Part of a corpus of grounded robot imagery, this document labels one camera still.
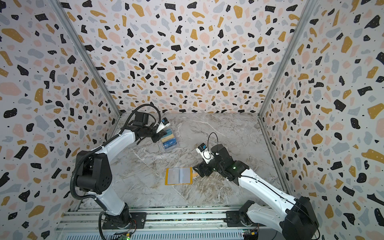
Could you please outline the yellow card holder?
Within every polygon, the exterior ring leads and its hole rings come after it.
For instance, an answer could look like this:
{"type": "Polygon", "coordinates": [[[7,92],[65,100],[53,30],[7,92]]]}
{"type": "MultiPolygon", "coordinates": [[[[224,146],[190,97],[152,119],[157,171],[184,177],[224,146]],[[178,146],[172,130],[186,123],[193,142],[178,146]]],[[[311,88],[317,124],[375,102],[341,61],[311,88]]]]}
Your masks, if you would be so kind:
{"type": "Polygon", "coordinates": [[[199,174],[196,173],[191,167],[168,168],[166,169],[165,185],[191,185],[194,178],[198,176],[199,174]]]}

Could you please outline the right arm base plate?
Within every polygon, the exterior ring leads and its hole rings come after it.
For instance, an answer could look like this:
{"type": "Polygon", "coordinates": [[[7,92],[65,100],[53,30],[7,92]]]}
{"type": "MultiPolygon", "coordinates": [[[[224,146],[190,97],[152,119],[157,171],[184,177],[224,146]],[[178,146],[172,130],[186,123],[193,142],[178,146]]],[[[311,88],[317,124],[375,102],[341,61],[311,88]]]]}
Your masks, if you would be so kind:
{"type": "Polygon", "coordinates": [[[251,220],[246,217],[244,213],[240,213],[239,210],[226,211],[226,217],[224,218],[224,222],[227,224],[228,227],[265,227],[265,225],[263,224],[251,222],[251,220]]]}

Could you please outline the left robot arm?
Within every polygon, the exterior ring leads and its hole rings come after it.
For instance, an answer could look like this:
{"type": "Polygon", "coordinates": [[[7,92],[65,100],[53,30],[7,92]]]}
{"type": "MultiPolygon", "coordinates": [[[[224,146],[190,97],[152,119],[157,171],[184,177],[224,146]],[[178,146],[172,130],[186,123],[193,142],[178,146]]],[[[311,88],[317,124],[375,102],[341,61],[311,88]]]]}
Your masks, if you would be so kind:
{"type": "Polygon", "coordinates": [[[127,146],[150,138],[154,143],[166,135],[167,118],[149,124],[151,114],[132,113],[120,132],[91,151],[81,151],[70,180],[70,193],[77,200],[93,199],[104,211],[105,220],[125,228],[132,220],[128,204],[112,187],[111,161],[127,146]]]}

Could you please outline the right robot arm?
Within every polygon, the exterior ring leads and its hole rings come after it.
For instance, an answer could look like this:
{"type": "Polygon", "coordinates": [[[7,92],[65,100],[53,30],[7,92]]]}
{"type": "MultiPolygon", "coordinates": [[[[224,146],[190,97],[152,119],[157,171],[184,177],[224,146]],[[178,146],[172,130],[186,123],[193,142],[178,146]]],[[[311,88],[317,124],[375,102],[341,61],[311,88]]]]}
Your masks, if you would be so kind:
{"type": "Polygon", "coordinates": [[[200,164],[193,167],[200,177],[208,177],[217,172],[267,204],[263,207],[248,200],[237,211],[226,213],[224,221],[228,227],[247,228],[244,232],[245,239],[256,240],[259,236],[259,225],[281,233],[286,240],[318,240],[321,237],[319,221],[309,198],[295,198],[274,187],[247,164],[233,160],[222,144],[209,149],[202,143],[196,151],[203,158],[200,164]]]}

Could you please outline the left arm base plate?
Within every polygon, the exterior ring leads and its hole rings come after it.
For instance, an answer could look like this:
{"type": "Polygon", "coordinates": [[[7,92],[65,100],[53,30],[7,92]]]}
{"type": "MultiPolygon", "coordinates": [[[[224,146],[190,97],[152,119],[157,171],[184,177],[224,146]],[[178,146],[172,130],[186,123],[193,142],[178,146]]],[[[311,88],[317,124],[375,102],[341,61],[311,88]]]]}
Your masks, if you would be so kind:
{"type": "Polygon", "coordinates": [[[147,213],[128,213],[120,216],[106,215],[102,230],[139,230],[143,229],[146,223],[147,213]]]}

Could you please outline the light blue credit card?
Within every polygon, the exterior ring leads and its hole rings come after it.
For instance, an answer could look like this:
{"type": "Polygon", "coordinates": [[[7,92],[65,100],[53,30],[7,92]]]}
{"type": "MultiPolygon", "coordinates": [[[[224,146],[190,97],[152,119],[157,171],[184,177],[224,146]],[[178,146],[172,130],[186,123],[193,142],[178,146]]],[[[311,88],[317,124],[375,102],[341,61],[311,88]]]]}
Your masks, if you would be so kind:
{"type": "Polygon", "coordinates": [[[171,129],[166,130],[166,134],[161,138],[163,142],[167,142],[170,139],[173,139],[175,135],[173,134],[173,131],[171,129]]]}

